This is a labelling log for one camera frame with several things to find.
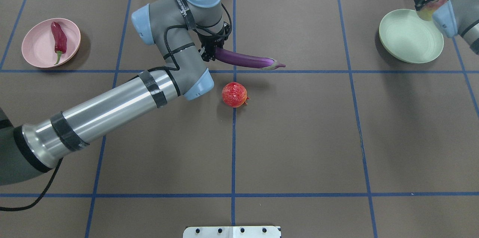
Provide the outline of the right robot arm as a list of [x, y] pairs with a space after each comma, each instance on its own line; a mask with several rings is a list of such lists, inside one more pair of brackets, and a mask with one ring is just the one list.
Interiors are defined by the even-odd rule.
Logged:
[[459, 35], [478, 54], [478, 0], [414, 0], [414, 6], [419, 18], [433, 21], [446, 37]]

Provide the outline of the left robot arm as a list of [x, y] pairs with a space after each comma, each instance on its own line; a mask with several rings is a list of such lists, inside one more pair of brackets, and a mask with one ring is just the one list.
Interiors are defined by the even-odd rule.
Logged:
[[193, 100], [214, 87], [189, 33], [228, 36], [221, 0], [158, 0], [134, 11], [131, 21], [145, 44], [157, 46], [165, 65], [36, 125], [14, 127], [1, 112], [1, 185], [49, 172], [66, 155], [137, 117], [180, 96]]

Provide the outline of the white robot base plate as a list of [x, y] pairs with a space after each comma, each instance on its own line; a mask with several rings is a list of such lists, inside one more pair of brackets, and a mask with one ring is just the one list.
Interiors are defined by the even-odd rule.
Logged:
[[193, 226], [183, 238], [281, 238], [280, 226]]

